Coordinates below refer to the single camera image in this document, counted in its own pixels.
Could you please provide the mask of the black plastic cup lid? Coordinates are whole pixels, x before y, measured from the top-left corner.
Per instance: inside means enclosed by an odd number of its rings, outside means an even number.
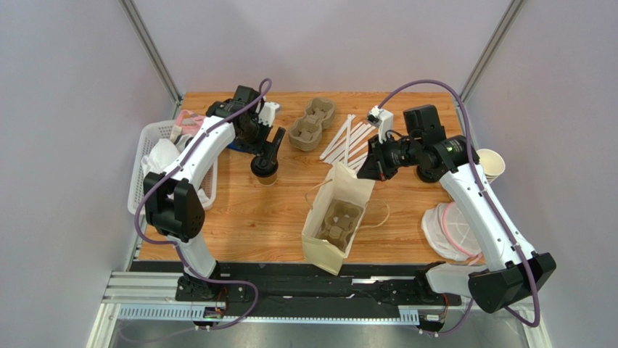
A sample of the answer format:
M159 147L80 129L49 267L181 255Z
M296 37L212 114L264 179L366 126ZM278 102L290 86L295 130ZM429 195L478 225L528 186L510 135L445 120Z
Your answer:
M279 169L279 163L276 159L256 156L250 163L252 174L258 178L269 178L276 174Z

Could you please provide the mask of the brown paper coffee cup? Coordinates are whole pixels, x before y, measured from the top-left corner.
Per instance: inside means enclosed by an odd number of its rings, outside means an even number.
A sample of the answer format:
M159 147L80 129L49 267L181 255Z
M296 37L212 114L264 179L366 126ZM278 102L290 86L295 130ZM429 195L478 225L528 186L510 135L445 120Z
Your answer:
M257 181L259 184L263 185L263 186L272 186L276 181L277 181L277 174L274 173L273 175L270 176L265 176L265 177L257 177Z

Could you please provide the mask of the bundle of white straws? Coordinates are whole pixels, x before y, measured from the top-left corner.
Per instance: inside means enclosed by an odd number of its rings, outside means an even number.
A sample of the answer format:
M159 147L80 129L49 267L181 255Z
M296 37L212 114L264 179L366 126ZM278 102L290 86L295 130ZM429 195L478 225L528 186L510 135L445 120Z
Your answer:
M355 115L347 115L331 142L319 155L320 161L329 165L341 162L351 170L360 169L368 156L366 142L375 133L376 127L365 121L356 122L355 118Z

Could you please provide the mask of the single grey pulp cup carrier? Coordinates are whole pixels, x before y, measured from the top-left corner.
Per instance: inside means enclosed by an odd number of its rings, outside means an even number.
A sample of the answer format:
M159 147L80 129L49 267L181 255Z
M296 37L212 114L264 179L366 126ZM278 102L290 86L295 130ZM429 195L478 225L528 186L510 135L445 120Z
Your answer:
M342 200L333 200L326 211L317 239L326 240L344 252L355 233L363 208Z

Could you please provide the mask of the brown paper bag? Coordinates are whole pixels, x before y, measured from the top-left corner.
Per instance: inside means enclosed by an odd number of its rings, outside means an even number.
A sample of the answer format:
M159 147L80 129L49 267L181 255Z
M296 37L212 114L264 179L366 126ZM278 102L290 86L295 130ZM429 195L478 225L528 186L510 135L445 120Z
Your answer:
M337 276L348 258L360 229L378 228L390 217L390 206L383 200L371 199L375 182L360 179L356 172L341 162L333 165L324 181L308 193L310 210L301 233L306 262ZM363 219L370 204L381 203L386 209L383 220L365 225Z

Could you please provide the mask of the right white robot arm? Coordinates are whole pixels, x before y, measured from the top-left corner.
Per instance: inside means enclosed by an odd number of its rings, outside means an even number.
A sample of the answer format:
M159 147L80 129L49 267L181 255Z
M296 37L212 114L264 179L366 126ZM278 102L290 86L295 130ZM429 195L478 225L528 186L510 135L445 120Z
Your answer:
M401 167L414 167L427 183L439 183L462 212L479 243L483 266L431 264L419 278L434 293L472 298L487 313L508 308L537 292L556 269L548 253L539 253L513 224L493 193L476 152L466 137L447 137L437 108L424 105L403 113L407 133L392 129L393 114L373 107L367 121L378 128L368 140L359 179L387 181Z

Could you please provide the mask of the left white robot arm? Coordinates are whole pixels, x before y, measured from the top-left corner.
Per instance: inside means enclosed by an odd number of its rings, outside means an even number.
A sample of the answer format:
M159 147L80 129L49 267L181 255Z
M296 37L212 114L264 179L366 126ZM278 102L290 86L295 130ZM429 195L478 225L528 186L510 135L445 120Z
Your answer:
M259 89L238 86L233 97L212 104L203 124L191 142L161 173L148 173L143 180L144 196L138 207L146 222L165 237L161 243L172 245L184 265L178 280L180 290L211 300L224 294L219 278L221 269L201 234L205 208L198 191L207 172L221 152L232 146L253 154L251 173L264 185L276 181L277 155L285 130L278 128L269 140L273 121L280 110L277 103L265 99L271 79Z

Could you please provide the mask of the blue folded cloth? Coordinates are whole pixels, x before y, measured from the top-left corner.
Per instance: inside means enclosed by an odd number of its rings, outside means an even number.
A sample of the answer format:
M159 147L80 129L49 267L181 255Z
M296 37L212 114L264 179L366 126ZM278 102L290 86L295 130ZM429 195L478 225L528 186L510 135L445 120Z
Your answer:
M254 153L254 145L250 144L248 142L246 142L245 140L242 140L240 138L235 138L228 146L228 149L236 151L236 152L242 152L242 153L248 153L248 154L253 154Z

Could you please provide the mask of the spare black cup lid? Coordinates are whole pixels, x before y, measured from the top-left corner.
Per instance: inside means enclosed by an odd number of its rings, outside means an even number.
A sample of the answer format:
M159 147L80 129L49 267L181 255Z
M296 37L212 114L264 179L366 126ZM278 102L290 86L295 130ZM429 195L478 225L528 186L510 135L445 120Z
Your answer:
M419 179L425 183L436 183L442 177L439 170L435 170L433 168L426 169L420 166L416 168L416 174Z

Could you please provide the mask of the pink cloth bag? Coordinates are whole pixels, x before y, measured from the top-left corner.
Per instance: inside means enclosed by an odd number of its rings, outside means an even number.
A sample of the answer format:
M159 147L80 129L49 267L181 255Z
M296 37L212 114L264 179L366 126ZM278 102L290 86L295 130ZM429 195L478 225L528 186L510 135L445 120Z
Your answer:
M173 124L170 140L175 141L178 137L184 135L196 136L205 118L204 115L198 115L191 110L181 110Z

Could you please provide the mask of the white crumpled cloth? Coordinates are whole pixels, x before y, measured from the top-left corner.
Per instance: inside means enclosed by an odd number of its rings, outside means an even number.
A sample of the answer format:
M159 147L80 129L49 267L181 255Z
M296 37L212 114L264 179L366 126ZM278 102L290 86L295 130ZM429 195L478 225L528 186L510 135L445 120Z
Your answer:
M150 153L144 155L141 159L141 168L143 174L148 173L160 174L168 165L175 161L181 152L189 145L193 139L190 135L183 135L176 139L173 143L169 138L161 138L151 149ZM197 192L202 206L208 210L212 205L210 201L211 183L210 176L207 174L202 181L201 187Z

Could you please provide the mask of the white plastic basket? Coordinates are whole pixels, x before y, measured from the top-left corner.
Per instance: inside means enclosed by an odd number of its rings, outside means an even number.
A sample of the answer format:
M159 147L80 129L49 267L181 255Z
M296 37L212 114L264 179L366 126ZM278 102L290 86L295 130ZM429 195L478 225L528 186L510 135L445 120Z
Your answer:
M143 179L145 172L141 166L142 158L150 154L152 148L161 138L169 138L169 135L172 133L174 123L175 122L173 120L150 123L141 131L133 164L131 184L128 192L127 208L133 215L135 214L136 208L144 195ZM198 192L198 196L205 210L210 210L215 202L217 178L218 161L216 160L204 176L201 188Z

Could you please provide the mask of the stack of paper cups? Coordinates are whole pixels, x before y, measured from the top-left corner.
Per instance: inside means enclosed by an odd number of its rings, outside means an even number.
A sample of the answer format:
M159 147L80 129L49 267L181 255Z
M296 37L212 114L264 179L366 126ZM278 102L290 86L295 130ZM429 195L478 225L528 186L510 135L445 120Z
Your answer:
M492 183L505 172L506 163L496 151L492 149L478 149L477 155L488 183Z

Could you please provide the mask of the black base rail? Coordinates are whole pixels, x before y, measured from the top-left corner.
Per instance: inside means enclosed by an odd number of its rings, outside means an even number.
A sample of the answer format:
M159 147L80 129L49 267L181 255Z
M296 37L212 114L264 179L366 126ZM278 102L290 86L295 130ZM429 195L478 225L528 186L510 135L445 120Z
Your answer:
M441 327L450 310L468 300L430 290L422 276L428 265L347 264L332 275L307 263L222 262L208 283L190 275L180 262L138 261L131 272L171 275L172 299L204 305L198 323L208 319L362 321L403 319Z

